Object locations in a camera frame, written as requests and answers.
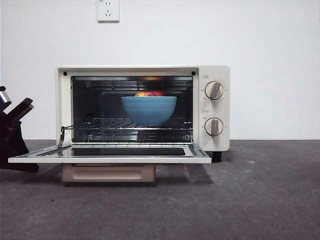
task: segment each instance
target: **oven control panel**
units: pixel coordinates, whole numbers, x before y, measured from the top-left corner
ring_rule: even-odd
[[[230,69],[225,65],[199,68],[199,146],[227,151],[230,146]]]

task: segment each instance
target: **oven door hinge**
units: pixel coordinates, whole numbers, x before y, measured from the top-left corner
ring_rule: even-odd
[[[59,143],[58,143],[58,145],[57,145],[58,148],[61,148],[61,147],[62,147],[62,144],[64,143],[64,140],[65,140],[65,127],[62,126],[62,127],[61,127],[60,140],[59,140]]]

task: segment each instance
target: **white wall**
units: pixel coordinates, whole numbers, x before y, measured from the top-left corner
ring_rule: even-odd
[[[1,81],[34,109],[25,139],[54,139],[57,65],[228,64],[232,139],[320,139],[318,0],[2,0]]]

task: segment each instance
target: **blue bowl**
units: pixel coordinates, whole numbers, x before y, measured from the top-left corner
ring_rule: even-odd
[[[123,96],[122,106],[127,116],[142,126],[158,126],[174,113],[176,96]]]

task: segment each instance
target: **oven foot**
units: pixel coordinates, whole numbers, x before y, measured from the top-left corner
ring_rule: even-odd
[[[220,163],[221,162],[221,151],[213,151],[211,157],[211,163]]]

